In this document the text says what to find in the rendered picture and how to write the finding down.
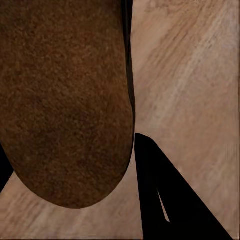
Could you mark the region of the sandal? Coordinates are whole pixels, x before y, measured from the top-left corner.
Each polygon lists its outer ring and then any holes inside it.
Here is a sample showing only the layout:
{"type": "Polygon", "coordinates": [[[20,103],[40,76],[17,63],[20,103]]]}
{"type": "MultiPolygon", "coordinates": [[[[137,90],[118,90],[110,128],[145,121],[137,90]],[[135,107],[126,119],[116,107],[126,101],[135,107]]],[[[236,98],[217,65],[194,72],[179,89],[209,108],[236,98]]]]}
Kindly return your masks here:
{"type": "Polygon", "coordinates": [[[130,164],[133,0],[0,0],[0,143],[60,207],[91,207],[130,164]]]}

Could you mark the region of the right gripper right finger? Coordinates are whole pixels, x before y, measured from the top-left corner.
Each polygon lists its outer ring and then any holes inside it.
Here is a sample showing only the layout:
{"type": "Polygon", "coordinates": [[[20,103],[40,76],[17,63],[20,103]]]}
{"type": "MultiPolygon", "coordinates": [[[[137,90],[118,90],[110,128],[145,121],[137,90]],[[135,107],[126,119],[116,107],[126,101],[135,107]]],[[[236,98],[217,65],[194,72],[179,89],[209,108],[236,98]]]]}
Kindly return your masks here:
{"type": "Polygon", "coordinates": [[[143,240],[233,240],[152,138],[136,133],[134,151],[143,240]]]}

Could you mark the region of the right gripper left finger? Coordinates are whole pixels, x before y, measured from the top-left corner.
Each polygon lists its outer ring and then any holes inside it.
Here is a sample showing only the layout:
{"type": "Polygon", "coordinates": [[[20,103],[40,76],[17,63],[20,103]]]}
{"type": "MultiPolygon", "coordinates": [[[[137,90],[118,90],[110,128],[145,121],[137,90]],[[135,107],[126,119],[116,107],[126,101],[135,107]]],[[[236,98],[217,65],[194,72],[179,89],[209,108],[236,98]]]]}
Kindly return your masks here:
{"type": "Polygon", "coordinates": [[[13,172],[14,169],[12,168],[0,143],[0,193],[2,192],[13,172]]]}

